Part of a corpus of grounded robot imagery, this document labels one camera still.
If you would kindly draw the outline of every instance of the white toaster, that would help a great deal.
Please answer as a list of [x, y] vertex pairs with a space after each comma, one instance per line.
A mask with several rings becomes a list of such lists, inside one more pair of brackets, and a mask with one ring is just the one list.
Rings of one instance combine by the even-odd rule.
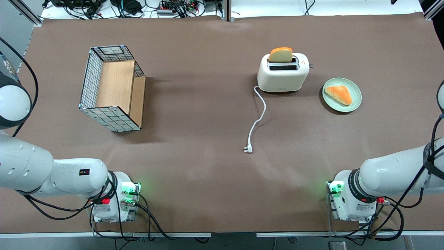
[[289, 63], [270, 63], [269, 56], [270, 54], [265, 55], [259, 66], [259, 88], [266, 92], [299, 90], [310, 70], [307, 57], [304, 54], [293, 53], [293, 60]]

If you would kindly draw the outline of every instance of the warning label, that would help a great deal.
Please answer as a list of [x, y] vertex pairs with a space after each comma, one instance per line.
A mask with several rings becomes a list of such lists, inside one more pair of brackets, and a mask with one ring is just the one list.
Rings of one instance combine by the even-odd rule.
[[358, 211], [370, 211], [373, 208], [374, 208], [374, 206], [371, 204], [357, 204], [356, 205], [356, 210], [358, 210]]
[[97, 213], [109, 212], [111, 211], [111, 206], [110, 205], [94, 206], [94, 210]]

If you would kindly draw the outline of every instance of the bread slice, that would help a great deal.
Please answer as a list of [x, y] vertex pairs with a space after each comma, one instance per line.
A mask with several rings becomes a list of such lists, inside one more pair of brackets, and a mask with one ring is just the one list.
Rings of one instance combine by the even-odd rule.
[[349, 106], [353, 102], [349, 89], [344, 85], [327, 87], [325, 88], [325, 92], [346, 106]]
[[275, 48], [270, 52], [269, 62], [291, 62], [293, 50], [288, 47]]

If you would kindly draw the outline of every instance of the red connector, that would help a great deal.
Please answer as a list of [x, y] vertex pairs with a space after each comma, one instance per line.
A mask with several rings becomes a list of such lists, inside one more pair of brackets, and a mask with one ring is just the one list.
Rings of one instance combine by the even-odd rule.
[[378, 204], [384, 204], [385, 203], [385, 198], [384, 197], [378, 197], [378, 198], [376, 198], [376, 202], [378, 202]]

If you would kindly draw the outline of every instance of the wooden board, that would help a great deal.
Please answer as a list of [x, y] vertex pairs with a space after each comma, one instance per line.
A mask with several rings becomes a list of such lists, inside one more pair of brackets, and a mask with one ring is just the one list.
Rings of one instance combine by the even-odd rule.
[[143, 97], [145, 96], [145, 77], [135, 77], [133, 81], [133, 93], [131, 97], [131, 119], [142, 127]]
[[104, 62], [96, 107], [119, 106], [129, 114], [135, 60]]

